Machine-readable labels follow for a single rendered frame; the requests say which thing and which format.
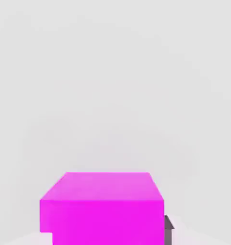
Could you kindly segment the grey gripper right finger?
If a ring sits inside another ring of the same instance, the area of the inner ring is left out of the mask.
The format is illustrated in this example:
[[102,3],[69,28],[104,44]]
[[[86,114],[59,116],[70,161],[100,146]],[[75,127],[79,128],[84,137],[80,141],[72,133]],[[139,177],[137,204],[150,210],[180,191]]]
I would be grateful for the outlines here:
[[164,245],[194,245],[190,231],[178,220],[164,217]]

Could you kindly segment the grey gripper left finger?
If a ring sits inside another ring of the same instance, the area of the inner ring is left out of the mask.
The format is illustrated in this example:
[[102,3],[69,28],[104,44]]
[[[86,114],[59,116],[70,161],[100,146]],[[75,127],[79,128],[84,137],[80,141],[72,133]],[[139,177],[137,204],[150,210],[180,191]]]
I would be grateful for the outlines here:
[[11,241],[11,245],[53,245],[52,233],[31,233]]

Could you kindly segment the small magenta cube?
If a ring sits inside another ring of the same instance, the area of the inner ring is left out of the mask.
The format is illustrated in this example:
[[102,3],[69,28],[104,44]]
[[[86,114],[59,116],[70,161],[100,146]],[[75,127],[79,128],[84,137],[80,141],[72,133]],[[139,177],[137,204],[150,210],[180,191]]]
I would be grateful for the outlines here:
[[39,218],[53,245],[164,245],[164,200],[147,172],[67,172]]

